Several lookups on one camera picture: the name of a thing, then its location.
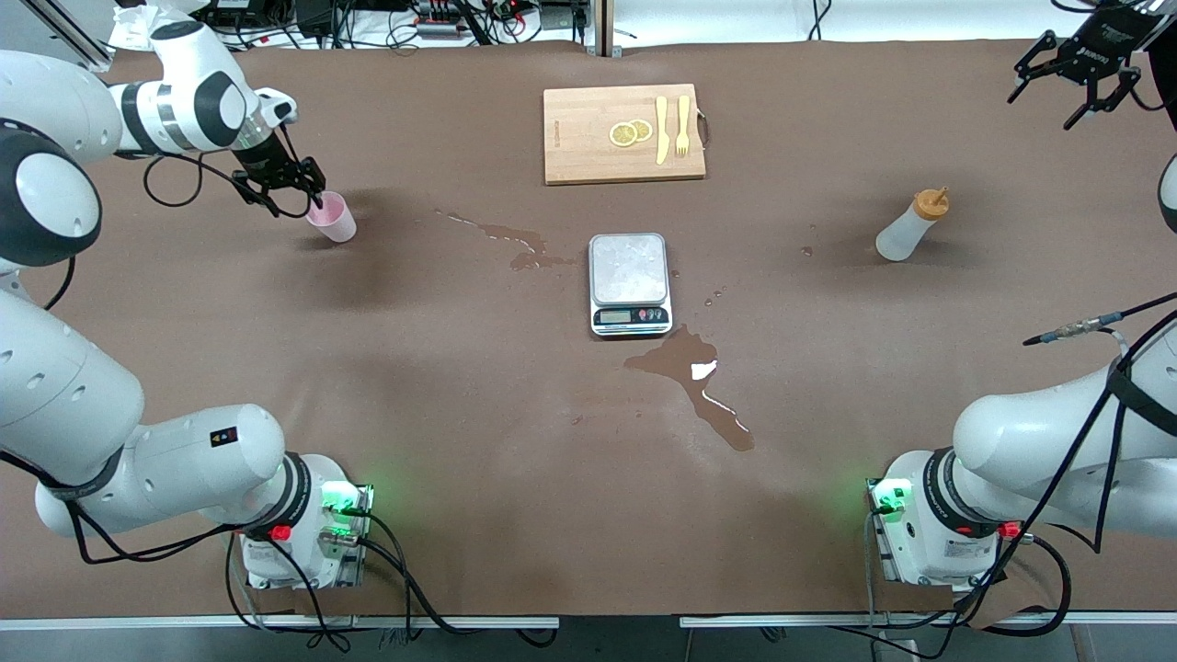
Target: cutting board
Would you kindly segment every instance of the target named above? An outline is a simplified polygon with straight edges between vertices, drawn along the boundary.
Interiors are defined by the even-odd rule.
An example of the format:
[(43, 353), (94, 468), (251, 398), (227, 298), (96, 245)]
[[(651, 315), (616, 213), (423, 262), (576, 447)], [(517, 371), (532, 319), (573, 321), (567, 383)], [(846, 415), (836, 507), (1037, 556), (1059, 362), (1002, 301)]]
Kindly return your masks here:
[[(674, 152), (678, 135), (678, 98), (687, 95), (691, 110), (686, 132), (687, 155)], [(658, 117), (654, 99), (666, 98), (666, 133), (670, 150), (657, 164)], [(694, 85), (634, 85), (627, 87), (578, 87), (544, 91), (544, 180), (547, 184), (604, 184), (610, 181), (659, 181), (703, 179), (707, 167), (699, 138)], [(609, 139), (617, 123), (644, 119), (653, 135), (618, 147)]]

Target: digital scale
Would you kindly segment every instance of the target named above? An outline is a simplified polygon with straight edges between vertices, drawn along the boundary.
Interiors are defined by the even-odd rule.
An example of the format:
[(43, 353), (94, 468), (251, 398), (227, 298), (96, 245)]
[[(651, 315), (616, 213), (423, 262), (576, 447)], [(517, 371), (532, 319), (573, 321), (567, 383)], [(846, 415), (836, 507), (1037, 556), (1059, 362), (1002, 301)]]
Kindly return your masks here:
[(670, 271), (661, 234), (598, 234), (588, 241), (588, 319), (592, 332), (603, 337), (670, 331)]

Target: plastic cup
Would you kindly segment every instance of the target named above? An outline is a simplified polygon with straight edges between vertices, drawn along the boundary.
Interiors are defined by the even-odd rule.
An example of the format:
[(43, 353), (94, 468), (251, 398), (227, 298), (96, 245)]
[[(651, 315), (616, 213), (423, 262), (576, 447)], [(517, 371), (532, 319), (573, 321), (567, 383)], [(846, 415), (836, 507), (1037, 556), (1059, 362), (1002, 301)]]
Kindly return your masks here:
[(344, 197), (334, 191), (322, 192), (322, 208), (317, 207), (314, 203), (311, 204), (306, 220), (337, 244), (343, 244), (355, 236), (355, 219), (352, 218), (352, 211), (347, 208)]

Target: tabletop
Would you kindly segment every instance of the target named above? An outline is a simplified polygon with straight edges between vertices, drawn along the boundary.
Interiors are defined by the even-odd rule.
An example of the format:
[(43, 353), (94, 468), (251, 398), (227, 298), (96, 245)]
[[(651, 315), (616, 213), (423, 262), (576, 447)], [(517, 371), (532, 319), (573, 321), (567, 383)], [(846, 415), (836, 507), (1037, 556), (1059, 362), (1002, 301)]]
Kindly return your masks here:
[[(865, 481), (947, 445), (975, 398), (1115, 355), (1023, 338), (1170, 289), (1166, 119), (1125, 105), (1064, 132), (1082, 94), (1060, 80), (1006, 105), (1025, 47), (246, 53), (252, 85), (299, 101), (294, 146), (347, 198), (355, 238), (332, 245), (213, 179), (165, 208), (142, 161), (108, 159), (87, 167), (102, 236), (54, 313), (139, 377), (147, 422), (257, 403), (290, 449), (373, 483), (444, 614), (863, 610)], [(120, 55), (107, 79), (158, 75)], [(705, 180), (544, 186), (545, 88), (673, 82), (696, 85), (710, 121)], [(194, 184), (186, 164), (157, 171), (167, 199)], [(952, 210), (916, 253), (875, 254), (912, 194), (940, 186)], [(609, 232), (666, 238), (667, 338), (592, 336), (586, 246)], [(26, 282), (44, 299), (60, 273)], [(0, 469), (0, 617), (227, 611), (218, 543), (88, 568), (32, 496)], [(205, 528), (191, 515), (120, 539)], [(1096, 557), (1050, 537), (1075, 608), (1177, 608), (1156, 581), (1172, 542), (1113, 535)], [(325, 607), (395, 614), (398, 590), (368, 578)], [(949, 600), (898, 588), (883, 607)]]

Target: spilled liquid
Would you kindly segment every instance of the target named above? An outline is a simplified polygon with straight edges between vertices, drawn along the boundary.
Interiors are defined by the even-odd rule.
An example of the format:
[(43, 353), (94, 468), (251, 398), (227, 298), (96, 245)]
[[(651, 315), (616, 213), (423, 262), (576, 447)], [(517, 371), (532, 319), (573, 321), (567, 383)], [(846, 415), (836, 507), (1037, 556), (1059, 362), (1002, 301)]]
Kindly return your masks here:
[(752, 432), (736, 417), (736, 410), (707, 395), (707, 382), (719, 368), (716, 346), (698, 333), (679, 326), (649, 352), (625, 359), (625, 368), (661, 375), (678, 382), (694, 405), (694, 415), (738, 450), (752, 450)]
[(511, 269), (514, 271), (523, 271), (525, 269), (540, 269), (551, 267), (558, 264), (579, 264), (573, 258), (560, 258), (556, 256), (547, 254), (547, 243), (539, 236), (539, 232), (533, 232), (531, 230), (516, 230), (513, 227), (507, 227), (505, 225), (491, 225), (486, 223), (477, 223), (470, 220), (468, 218), (461, 218), (454, 213), (443, 213), (441, 210), (433, 210), (438, 216), (444, 216), (450, 220), (454, 220), (465, 225), (472, 225), (483, 231), (490, 239), (506, 239), (507, 241), (516, 241), (523, 244), (526, 249), (525, 252), (519, 253), (511, 260)]

